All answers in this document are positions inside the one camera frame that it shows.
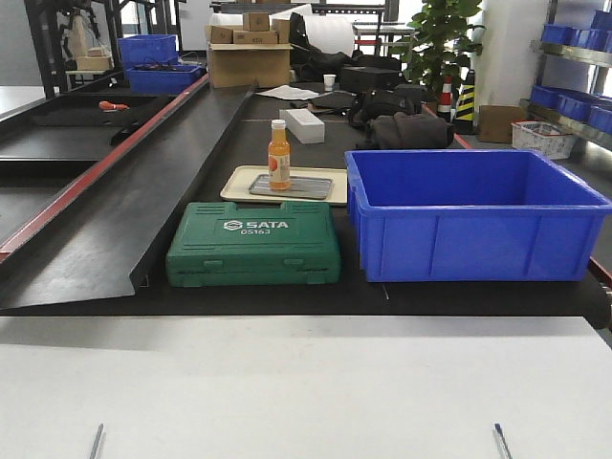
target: white basket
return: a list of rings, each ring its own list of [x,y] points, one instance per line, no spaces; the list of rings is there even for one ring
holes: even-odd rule
[[[563,134],[548,122],[513,122],[513,148],[519,150],[533,149],[551,160],[564,160],[575,142],[576,136]]]

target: pen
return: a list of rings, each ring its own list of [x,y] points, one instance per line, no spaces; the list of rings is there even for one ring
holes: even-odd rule
[[[92,447],[92,452],[89,455],[89,459],[96,459],[96,456],[98,455],[99,439],[102,437],[103,431],[104,431],[104,424],[100,424],[98,426],[98,432],[96,432],[96,438],[94,439],[94,446]]]
[[[506,443],[506,438],[504,437],[504,431],[501,429],[501,425],[495,423],[495,432],[497,433],[497,438],[501,443],[502,450],[504,451],[505,459],[513,459],[513,456],[510,454],[510,450],[508,449],[508,444]]]

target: plastic bottle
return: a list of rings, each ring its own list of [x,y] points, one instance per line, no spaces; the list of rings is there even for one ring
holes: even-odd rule
[[[287,142],[284,120],[272,120],[272,140],[268,145],[268,169],[270,189],[287,189],[291,186],[289,156],[291,146]]]

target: potted plant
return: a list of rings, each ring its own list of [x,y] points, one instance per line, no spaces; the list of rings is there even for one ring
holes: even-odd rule
[[[452,92],[457,99],[461,69],[470,67],[471,53],[482,53],[482,45],[470,32],[484,26],[468,19],[481,11],[482,0],[423,0],[421,12],[408,23],[415,29],[412,52],[404,49],[401,59],[408,62],[406,79],[424,84],[434,95],[442,92],[444,76],[452,77]]]

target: bottle cap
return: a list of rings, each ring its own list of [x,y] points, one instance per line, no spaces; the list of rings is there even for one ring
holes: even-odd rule
[[[287,123],[284,120],[272,120],[272,129],[285,129]]]

